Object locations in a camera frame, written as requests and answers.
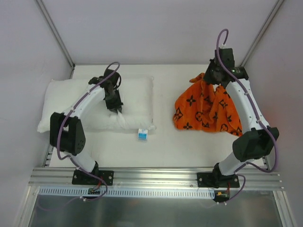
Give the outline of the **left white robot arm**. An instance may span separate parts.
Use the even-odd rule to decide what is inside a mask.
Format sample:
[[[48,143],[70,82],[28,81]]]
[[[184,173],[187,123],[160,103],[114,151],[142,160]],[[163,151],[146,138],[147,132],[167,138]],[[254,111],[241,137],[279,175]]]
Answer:
[[[98,163],[84,151],[86,137],[82,118],[99,102],[104,101],[107,110],[122,112],[123,102],[118,88],[121,75],[106,69],[104,75],[93,77],[85,93],[70,108],[62,113],[54,112],[50,117],[50,144],[57,149],[60,160],[69,158],[82,171],[82,179],[87,184],[95,184],[99,179]]]

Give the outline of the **orange patterned pillowcase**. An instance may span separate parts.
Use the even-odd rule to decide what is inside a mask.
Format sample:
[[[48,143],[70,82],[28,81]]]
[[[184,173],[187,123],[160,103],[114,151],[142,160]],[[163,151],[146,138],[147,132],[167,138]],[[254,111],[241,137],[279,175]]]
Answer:
[[[191,79],[192,85],[175,101],[175,128],[241,136],[241,121],[230,95],[223,86],[206,83],[204,75]]]

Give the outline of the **white pillow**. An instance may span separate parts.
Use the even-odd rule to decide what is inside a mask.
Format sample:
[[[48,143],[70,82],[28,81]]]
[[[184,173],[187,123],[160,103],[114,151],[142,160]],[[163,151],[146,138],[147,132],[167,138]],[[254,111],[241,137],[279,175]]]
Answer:
[[[42,118],[37,131],[50,130],[50,117],[54,112],[61,113],[83,96],[88,85],[86,79],[68,79],[49,83],[44,100]],[[123,103],[122,112],[114,113],[107,109],[105,101],[94,104],[81,118],[84,130],[154,130],[153,124],[153,78],[133,76],[124,78],[119,87]]]

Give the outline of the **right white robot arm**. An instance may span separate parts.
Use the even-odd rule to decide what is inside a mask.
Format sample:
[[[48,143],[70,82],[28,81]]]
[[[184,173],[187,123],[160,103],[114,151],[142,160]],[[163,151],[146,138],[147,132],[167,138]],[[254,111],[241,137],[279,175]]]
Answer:
[[[236,67],[231,48],[217,48],[210,60],[204,80],[221,85],[227,91],[238,113],[242,136],[232,144],[232,153],[217,163],[212,172],[199,176],[198,183],[204,187],[239,187],[236,172],[246,165],[252,165],[270,154],[276,148],[279,131],[270,127],[262,116],[250,87],[250,81],[243,67]]]

